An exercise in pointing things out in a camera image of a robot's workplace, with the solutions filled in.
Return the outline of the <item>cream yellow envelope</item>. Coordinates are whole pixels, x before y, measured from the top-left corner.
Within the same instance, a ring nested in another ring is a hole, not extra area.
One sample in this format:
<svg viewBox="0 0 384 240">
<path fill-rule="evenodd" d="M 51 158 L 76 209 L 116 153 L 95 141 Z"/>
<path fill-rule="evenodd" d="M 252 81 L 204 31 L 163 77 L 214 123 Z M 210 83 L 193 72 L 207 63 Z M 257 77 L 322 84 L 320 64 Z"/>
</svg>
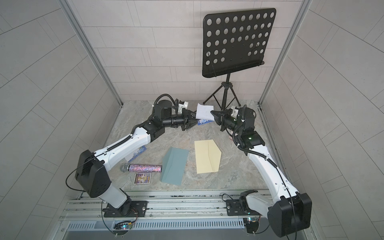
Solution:
<svg viewBox="0 0 384 240">
<path fill-rule="evenodd" d="M 197 174 L 219 171 L 222 152 L 214 140 L 195 141 Z"/>
</svg>

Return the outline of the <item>teal blue envelope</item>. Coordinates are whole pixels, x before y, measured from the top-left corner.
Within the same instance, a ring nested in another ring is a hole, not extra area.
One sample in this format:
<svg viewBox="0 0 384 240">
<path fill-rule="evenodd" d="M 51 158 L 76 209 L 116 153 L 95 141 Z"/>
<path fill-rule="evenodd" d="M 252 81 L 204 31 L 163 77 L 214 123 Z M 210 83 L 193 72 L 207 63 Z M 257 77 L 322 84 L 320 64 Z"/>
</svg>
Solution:
<svg viewBox="0 0 384 240">
<path fill-rule="evenodd" d="M 180 186 L 188 159 L 189 151 L 179 148 L 169 148 L 163 158 L 160 181 L 166 184 Z"/>
</svg>

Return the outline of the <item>white letter with blue print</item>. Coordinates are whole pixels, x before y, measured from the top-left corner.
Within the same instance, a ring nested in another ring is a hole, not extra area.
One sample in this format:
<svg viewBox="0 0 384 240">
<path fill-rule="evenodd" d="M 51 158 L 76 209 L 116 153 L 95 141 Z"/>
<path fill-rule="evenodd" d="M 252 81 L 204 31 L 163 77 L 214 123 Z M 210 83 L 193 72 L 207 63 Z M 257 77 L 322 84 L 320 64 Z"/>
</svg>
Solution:
<svg viewBox="0 0 384 240">
<path fill-rule="evenodd" d="M 144 151 L 146 151 L 146 146 L 141 146 L 138 149 L 134 150 L 132 153 L 128 154 L 125 157 L 126 162 L 130 162 L 134 160 L 136 157 L 138 157 L 140 154 L 142 154 Z"/>
</svg>

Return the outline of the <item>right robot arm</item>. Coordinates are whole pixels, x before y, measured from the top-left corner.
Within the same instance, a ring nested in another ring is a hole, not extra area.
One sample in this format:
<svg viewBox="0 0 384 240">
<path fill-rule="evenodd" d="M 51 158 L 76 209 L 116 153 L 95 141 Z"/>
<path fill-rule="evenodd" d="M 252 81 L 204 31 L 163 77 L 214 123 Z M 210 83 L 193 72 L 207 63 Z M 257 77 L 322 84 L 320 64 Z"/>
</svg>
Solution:
<svg viewBox="0 0 384 240">
<path fill-rule="evenodd" d="M 272 197 L 268 199 L 256 191 L 245 191 L 239 199 L 242 210 L 267 218 L 272 231 L 280 238 L 309 228 L 312 200 L 290 183 L 273 160 L 265 141 L 255 130 L 256 112 L 243 106 L 211 114 L 221 131 L 232 131 L 234 144 L 258 168 Z"/>
</svg>

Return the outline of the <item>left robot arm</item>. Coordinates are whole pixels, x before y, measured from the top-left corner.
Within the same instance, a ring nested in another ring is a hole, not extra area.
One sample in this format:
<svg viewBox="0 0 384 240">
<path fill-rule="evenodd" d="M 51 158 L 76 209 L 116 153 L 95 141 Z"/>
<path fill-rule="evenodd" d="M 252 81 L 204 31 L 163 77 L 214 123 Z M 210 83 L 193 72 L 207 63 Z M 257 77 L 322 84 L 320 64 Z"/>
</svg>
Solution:
<svg viewBox="0 0 384 240">
<path fill-rule="evenodd" d="M 78 166 L 72 174 L 81 185 L 82 192 L 105 201 L 108 204 L 107 211 L 114 216 L 127 217 L 134 211 L 132 200 L 112 184 L 109 170 L 140 147 L 156 140 L 165 133 L 166 128 L 181 128 L 185 131 L 197 122 L 195 112 L 188 110 L 169 94 L 162 94 L 155 100 L 149 118 L 135 125 L 129 135 L 103 149 L 81 153 Z"/>
</svg>

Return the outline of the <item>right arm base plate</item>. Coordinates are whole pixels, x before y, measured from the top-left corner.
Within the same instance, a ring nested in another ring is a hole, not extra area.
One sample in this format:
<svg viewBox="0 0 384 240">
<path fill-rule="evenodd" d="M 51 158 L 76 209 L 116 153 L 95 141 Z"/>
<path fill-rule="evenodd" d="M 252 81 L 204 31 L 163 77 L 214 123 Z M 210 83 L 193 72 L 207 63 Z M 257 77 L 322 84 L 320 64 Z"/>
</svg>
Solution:
<svg viewBox="0 0 384 240">
<path fill-rule="evenodd" d="M 268 214 L 268 206 L 258 201 L 251 201 L 246 199 L 227 199 L 226 203 L 228 216 L 266 216 Z"/>
</svg>

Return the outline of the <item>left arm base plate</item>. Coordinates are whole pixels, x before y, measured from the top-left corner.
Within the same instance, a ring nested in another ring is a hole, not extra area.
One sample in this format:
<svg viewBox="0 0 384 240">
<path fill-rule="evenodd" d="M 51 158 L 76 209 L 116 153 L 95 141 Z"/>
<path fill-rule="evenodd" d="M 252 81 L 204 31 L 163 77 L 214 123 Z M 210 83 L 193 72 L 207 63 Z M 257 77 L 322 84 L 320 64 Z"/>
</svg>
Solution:
<svg viewBox="0 0 384 240">
<path fill-rule="evenodd" d="M 127 200 L 119 208 L 114 208 L 111 204 L 102 207 L 105 218 L 136 218 L 144 217 L 147 211 L 148 201 Z"/>
</svg>

